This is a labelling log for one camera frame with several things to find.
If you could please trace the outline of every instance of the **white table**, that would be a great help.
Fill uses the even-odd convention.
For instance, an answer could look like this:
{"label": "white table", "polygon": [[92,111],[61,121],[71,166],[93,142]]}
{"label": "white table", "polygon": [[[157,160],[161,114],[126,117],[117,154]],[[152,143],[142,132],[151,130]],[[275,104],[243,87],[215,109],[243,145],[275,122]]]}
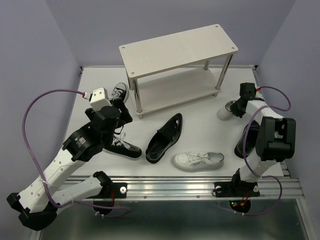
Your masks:
{"label": "white table", "polygon": [[[173,73],[180,73],[192,68],[178,68]],[[221,68],[210,68],[215,77],[218,77]],[[172,72],[160,73],[166,77]],[[154,76],[142,78],[142,82],[153,80]],[[104,87],[109,93],[120,82],[126,82],[126,70],[124,67],[86,67],[83,70],[79,90],[90,92]],[[130,160],[121,156],[101,152],[94,156],[90,162],[79,168],[73,176],[90,176],[96,171],[104,171],[108,176],[123,177],[231,177],[238,168],[245,163],[234,154],[234,147],[240,139],[243,129],[249,121],[249,116],[243,118],[233,117],[229,121],[221,121],[216,112],[228,101],[239,96],[240,83],[254,83],[255,78],[250,67],[229,68],[224,87],[217,97],[207,96],[198,100],[166,108],[138,119],[135,114],[134,103],[128,98],[126,106],[133,117],[133,122],[124,126],[126,142],[134,144],[142,149],[142,157],[139,160]],[[86,124],[89,119],[85,110],[90,105],[80,96],[76,97],[66,136]],[[179,141],[171,147],[156,164],[150,164],[145,157],[145,151],[149,141],[167,120],[176,113],[183,116],[182,133]],[[224,154],[224,165],[221,169],[207,172],[184,172],[173,166],[172,158],[175,154],[183,152],[213,151]],[[280,164],[270,168],[266,175],[283,176]]]}

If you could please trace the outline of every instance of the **shoe insole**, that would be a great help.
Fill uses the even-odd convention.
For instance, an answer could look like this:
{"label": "shoe insole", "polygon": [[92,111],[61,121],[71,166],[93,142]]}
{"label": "shoe insole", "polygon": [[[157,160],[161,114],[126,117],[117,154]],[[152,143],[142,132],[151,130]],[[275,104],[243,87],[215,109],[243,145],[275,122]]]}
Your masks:
{"label": "shoe insole", "polygon": [[216,152],[208,152],[208,157],[210,162],[216,164],[224,159],[224,156],[222,154]]}
{"label": "shoe insole", "polygon": [[152,142],[150,143],[151,147],[149,148],[149,153],[158,153],[165,149],[169,144],[169,140],[167,140],[162,134],[156,133]]}

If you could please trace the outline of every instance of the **gray wall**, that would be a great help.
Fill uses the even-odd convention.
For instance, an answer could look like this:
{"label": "gray wall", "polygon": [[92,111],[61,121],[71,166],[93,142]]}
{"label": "gray wall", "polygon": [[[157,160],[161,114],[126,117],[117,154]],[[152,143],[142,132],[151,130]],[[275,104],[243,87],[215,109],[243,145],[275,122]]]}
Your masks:
{"label": "gray wall", "polygon": [[[76,89],[80,69],[44,0],[3,0],[0,7],[0,239],[27,239],[6,197],[37,176],[22,137],[22,118],[41,93]],[[74,101],[57,93],[36,103],[27,119],[30,144],[45,167],[63,141]]]}
{"label": "gray wall", "polygon": [[[320,1],[297,0],[258,67],[261,85],[278,87],[292,101],[284,116],[296,120],[296,150],[287,160],[291,174],[298,176],[320,236]],[[270,104],[286,100],[265,91]]]}
{"label": "gray wall", "polygon": [[[295,0],[46,0],[81,66],[123,65],[118,47],[212,24],[259,64]],[[213,63],[222,64],[223,59]]]}

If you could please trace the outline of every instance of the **shoelace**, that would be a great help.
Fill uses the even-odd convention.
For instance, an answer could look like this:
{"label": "shoelace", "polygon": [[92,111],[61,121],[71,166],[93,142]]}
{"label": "shoelace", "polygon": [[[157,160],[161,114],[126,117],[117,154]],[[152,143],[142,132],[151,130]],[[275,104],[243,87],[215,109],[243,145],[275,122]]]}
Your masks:
{"label": "shoelace", "polygon": [[126,133],[125,132],[122,132],[119,137],[117,136],[114,136],[113,137],[113,142],[112,142],[112,145],[113,146],[124,146],[126,149],[130,149],[130,145],[127,144],[124,139],[126,137]]}
{"label": "shoelace", "polygon": [[209,159],[208,155],[206,153],[198,152],[198,153],[187,153],[188,156],[188,162],[193,163],[198,160],[201,160],[205,163],[205,159]]}
{"label": "shoelace", "polygon": [[115,88],[115,89],[113,90],[113,92],[111,93],[111,99],[118,98],[118,97],[120,97],[120,95],[123,94],[123,93],[124,93],[123,90],[118,89],[118,88]]}

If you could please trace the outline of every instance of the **black sneaker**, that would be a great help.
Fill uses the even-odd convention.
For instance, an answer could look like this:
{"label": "black sneaker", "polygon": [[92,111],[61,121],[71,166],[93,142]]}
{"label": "black sneaker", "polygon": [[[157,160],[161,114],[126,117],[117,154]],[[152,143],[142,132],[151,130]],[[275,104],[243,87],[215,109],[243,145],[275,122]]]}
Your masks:
{"label": "black sneaker", "polygon": [[122,101],[125,103],[128,99],[128,96],[129,96],[129,91],[128,91],[127,85],[125,85],[123,82],[120,82],[114,87],[109,100],[121,98]]}
{"label": "black sneaker", "polygon": [[128,159],[139,159],[142,155],[141,149],[124,141],[125,137],[126,134],[124,132],[120,136],[114,135],[112,144],[104,146],[103,150],[109,154],[123,156]]}

